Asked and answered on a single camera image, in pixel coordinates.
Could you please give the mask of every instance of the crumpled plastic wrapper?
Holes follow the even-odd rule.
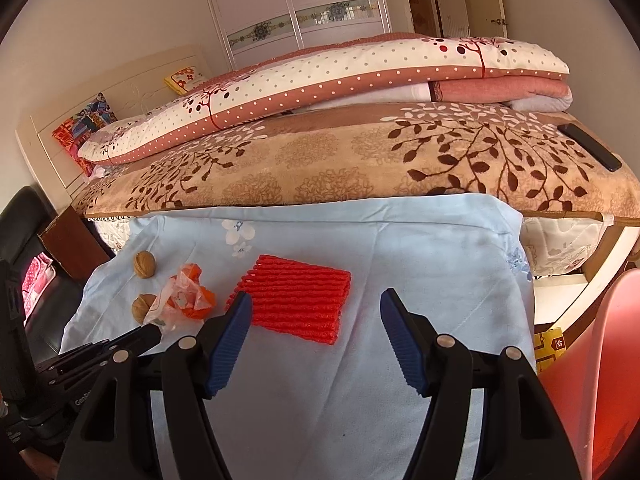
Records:
[[[143,324],[158,325],[165,335],[174,330],[196,333],[216,305],[216,295],[200,285],[202,269],[184,264],[156,297]]]

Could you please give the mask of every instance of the smartphone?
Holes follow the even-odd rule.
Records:
[[[622,162],[620,162],[613,153],[575,124],[560,124],[558,126],[558,130],[580,144],[587,153],[589,153],[609,171],[617,171],[622,168]]]

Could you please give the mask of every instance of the white bed frame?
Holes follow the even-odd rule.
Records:
[[[67,118],[102,92],[118,119],[145,114],[177,97],[164,78],[187,66],[211,76],[194,46],[152,54],[109,70],[30,110],[15,131],[24,160],[58,213],[64,211],[86,185],[80,167],[51,134]]]
[[[164,78],[191,65],[210,76],[197,48],[178,47],[105,72],[24,115],[16,130],[18,143],[31,173],[58,213],[72,203],[86,182],[78,165],[51,137],[52,131],[99,92],[119,119],[161,106],[176,97]],[[536,280],[536,324],[553,324],[566,330],[612,280],[636,243],[640,228],[609,229],[610,235],[583,266],[583,274]]]

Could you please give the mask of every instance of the white wall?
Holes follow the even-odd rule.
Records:
[[[569,65],[569,111],[640,176],[640,51],[609,1],[503,1],[510,38],[538,43]]]
[[[198,45],[228,70],[207,0],[29,0],[0,43],[0,210],[33,183],[15,127],[20,114],[124,62]]]

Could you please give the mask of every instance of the bed headboard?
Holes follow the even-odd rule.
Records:
[[[207,78],[209,67],[194,46],[158,52],[109,70],[56,96],[35,110],[27,110],[15,131],[31,174],[58,213],[65,210],[86,185],[80,167],[51,136],[102,92],[118,119],[144,114],[177,96],[164,82],[168,75],[195,65]]]

